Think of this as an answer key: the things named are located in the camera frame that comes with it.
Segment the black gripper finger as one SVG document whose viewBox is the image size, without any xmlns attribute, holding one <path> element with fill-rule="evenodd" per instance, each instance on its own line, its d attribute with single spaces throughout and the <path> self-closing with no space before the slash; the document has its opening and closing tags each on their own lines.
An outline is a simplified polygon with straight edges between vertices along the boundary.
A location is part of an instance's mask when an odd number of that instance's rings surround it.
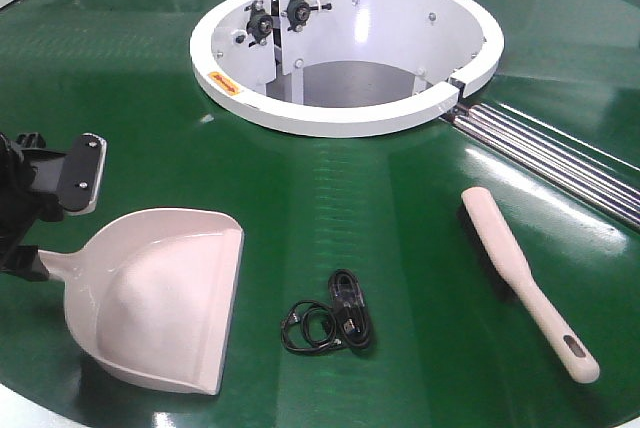
<svg viewBox="0 0 640 428">
<path fill-rule="evenodd" d="M 44 137 L 22 133 L 17 152 L 25 191 L 48 216 L 84 215 L 95 210 L 107 154 L 107 141 L 93 133 L 76 137 L 66 151 L 46 147 Z"/>
<path fill-rule="evenodd" d="M 18 246 L 1 258 L 1 272 L 30 282 L 49 280 L 37 245 Z"/>
</svg>

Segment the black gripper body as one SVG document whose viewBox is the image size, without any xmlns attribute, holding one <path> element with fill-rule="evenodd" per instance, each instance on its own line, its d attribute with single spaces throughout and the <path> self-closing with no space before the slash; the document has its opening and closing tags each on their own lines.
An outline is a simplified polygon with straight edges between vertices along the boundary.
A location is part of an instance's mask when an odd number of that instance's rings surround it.
<svg viewBox="0 0 640 428">
<path fill-rule="evenodd" d="M 16 140 L 1 136 L 1 258 L 18 246 L 32 225 L 42 220 L 59 222 L 63 216 L 48 216 L 43 203 L 25 191 Z"/>
</svg>

